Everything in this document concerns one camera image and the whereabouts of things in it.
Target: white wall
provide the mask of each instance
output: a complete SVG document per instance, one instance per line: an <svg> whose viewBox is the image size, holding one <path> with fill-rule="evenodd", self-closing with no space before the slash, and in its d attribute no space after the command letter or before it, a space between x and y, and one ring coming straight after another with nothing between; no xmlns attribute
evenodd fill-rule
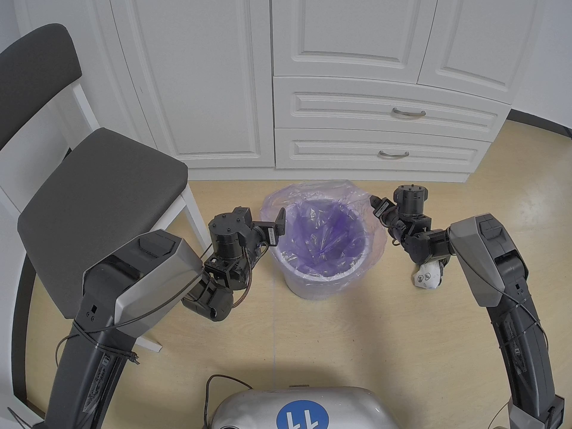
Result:
<svg viewBox="0 0 572 429"><path fill-rule="evenodd" d="M19 36L14 0L0 0L0 52ZM67 147L53 115L43 109L0 152L0 188L7 195L0 199L0 427L3 429L19 427L6 410L8 405L28 422L38 421L12 392L12 317L25 255L16 230L16 216L61 161Z"/></svg>
<svg viewBox="0 0 572 429"><path fill-rule="evenodd" d="M546 0L529 67L512 108L572 128L572 0Z"/></svg>

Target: blue circular logo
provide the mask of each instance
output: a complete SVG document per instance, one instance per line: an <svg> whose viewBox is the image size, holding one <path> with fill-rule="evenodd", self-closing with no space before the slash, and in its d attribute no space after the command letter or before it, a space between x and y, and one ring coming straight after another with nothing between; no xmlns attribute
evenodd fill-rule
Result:
<svg viewBox="0 0 572 429"><path fill-rule="evenodd" d="M327 429L328 412L311 400L296 400L282 407L276 417L278 429Z"/></svg>

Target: trash bag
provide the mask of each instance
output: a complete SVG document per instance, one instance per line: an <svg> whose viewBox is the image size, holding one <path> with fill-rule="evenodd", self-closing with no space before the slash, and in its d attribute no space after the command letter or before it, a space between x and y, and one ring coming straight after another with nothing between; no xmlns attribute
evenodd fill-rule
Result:
<svg viewBox="0 0 572 429"><path fill-rule="evenodd" d="M346 289L382 256L387 235L369 193L350 181L291 184L262 204L263 221L286 209L286 233L271 248L288 287L322 300Z"/></svg>

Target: drawer handle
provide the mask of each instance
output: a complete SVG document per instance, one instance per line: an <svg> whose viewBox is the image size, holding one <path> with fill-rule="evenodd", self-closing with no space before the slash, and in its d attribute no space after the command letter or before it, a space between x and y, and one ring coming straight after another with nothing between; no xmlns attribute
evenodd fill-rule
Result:
<svg viewBox="0 0 572 429"><path fill-rule="evenodd" d="M388 153L384 153L383 151L380 151L378 156L379 157L393 157L394 159L401 159L401 158L409 156L409 151L405 151L404 154L388 154Z"/></svg>
<svg viewBox="0 0 572 429"><path fill-rule="evenodd" d="M393 110L391 111L400 116L409 116L410 118L421 118L426 115L425 111L421 111L421 113L410 113L409 111L401 111L398 110L397 108L393 108Z"/></svg>

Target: gray chair seat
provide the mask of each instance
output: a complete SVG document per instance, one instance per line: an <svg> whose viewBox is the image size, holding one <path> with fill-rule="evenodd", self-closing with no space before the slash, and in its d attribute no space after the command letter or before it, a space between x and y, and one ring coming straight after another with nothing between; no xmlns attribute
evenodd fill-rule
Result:
<svg viewBox="0 0 572 429"><path fill-rule="evenodd" d="M180 162L107 129L84 139L18 219L39 278L66 318L75 318L83 272L148 232L184 190Z"/></svg>

